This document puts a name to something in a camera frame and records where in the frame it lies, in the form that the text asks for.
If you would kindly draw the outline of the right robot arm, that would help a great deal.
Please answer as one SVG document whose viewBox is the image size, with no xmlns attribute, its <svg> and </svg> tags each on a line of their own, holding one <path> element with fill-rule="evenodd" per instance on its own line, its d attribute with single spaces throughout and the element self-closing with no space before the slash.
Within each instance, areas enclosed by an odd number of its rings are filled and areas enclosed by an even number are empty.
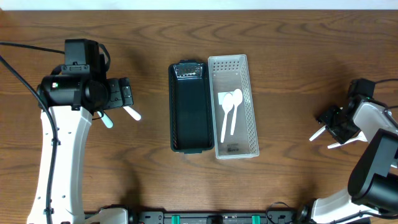
<svg viewBox="0 0 398 224">
<path fill-rule="evenodd" d="M 376 82 L 352 80 L 347 103 L 331 106 L 317 118 L 322 124 L 311 140 L 328 131 L 339 145 L 364 137 L 367 148 L 347 188 L 316 199 L 297 214 L 301 223 L 353 223 L 368 217 L 397 219 L 397 122 L 386 104 L 373 98 Z"/>
</svg>

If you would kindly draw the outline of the white spoon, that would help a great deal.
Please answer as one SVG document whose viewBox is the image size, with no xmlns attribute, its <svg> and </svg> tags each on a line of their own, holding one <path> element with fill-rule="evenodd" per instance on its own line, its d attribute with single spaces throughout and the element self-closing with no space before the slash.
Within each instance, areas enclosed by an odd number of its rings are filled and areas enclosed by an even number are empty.
<svg viewBox="0 0 398 224">
<path fill-rule="evenodd" d="M 136 121 L 140 121 L 142 116 L 130 106 L 124 106 L 123 109 Z"/>
<path fill-rule="evenodd" d="M 221 143 L 224 143 L 224 138 L 225 138 L 225 134 L 226 134 L 226 123 L 227 123 L 227 119 L 228 119 L 228 113 L 232 110 L 233 108 L 233 96 L 231 93 L 227 93 L 224 98 L 223 98 L 223 102 L 222 102 L 222 109 L 224 111 L 224 118 L 223 118 L 223 124 L 222 124 L 222 128 L 221 128 L 221 137 L 220 137 L 220 141 Z"/>
<path fill-rule="evenodd" d="M 238 112 L 238 106 L 243 102 L 243 93 L 240 89 L 235 89 L 233 91 L 233 105 L 234 105 L 234 111 L 233 111 L 233 118 L 231 122 L 231 130 L 230 130 L 230 135 L 234 135 L 234 130 L 236 127 L 236 117 L 237 117 L 237 112 Z"/>
<path fill-rule="evenodd" d="M 310 138 L 309 141 L 315 140 L 326 130 L 326 125 L 322 126 L 317 132 L 315 132 Z"/>
</svg>

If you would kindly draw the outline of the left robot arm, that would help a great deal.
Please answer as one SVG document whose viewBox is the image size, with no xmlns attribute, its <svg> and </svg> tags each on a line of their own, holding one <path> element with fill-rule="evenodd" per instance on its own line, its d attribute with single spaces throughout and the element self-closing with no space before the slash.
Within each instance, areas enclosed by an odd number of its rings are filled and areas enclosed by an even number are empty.
<svg viewBox="0 0 398 224">
<path fill-rule="evenodd" d="M 107 128 L 106 110 L 124 108 L 135 120 L 128 78 L 107 78 L 110 56 L 94 40 L 65 41 L 65 62 L 43 78 L 37 93 L 44 106 L 39 180 L 28 223 L 132 223 L 125 206 L 112 205 L 87 217 L 82 203 L 85 146 L 93 116 Z"/>
</svg>

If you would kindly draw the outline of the black plastic basket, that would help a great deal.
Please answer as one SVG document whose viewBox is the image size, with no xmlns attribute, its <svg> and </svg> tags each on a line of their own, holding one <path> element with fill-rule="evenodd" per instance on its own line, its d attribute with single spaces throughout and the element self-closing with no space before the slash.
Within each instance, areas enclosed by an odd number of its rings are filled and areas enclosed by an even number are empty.
<svg viewBox="0 0 398 224">
<path fill-rule="evenodd" d="M 213 115 L 207 64 L 181 60 L 168 68 L 170 147 L 198 154 L 213 149 Z"/>
</svg>

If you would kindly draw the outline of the clear plastic basket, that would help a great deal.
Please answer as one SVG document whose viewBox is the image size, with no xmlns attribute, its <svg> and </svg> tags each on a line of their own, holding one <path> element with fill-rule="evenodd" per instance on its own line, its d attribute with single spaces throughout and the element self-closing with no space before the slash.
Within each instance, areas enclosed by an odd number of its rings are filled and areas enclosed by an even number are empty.
<svg viewBox="0 0 398 224">
<path fill-rule="evenodd" d="M 217 159 L 246 159 L 259 155 L 254 103 L 252 100 L 248 60 L 245 54 L 211 56 L 208 58 L 211 103 Z M 221 143 L 221 128 L 224 111 L 223 98 L 233 95 L 235 89 L 243 93 L 243 102 L 238 106 L 234 135 L 230 135 L 234 105 L 228 113 L 224 143 Z"/>
</svg>

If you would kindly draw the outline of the white spoon lowest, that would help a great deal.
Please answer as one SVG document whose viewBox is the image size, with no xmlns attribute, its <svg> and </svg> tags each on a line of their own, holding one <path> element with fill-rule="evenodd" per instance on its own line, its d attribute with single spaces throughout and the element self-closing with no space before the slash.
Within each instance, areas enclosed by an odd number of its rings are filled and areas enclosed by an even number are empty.
<svg viewBox="0 0 398 224">
<path fill-rule="evenodd" d="M 364 135 L 364 133 L 361 131 L 358 133 L 358 135 L 356 137 L 347 140 L 345 143 L 340 144 L 340 143 L 336 142 L 334 144 L 329 145 L 328 148 L 333 149 L 333 148 L 340 147 L 340 146 L 343 146 L 345 144 L 349 144 L 349 143 L 355 142 L 355 141 L 367 142 L 368 140 L 366 139 L 366 136 Z"/>
</svg>

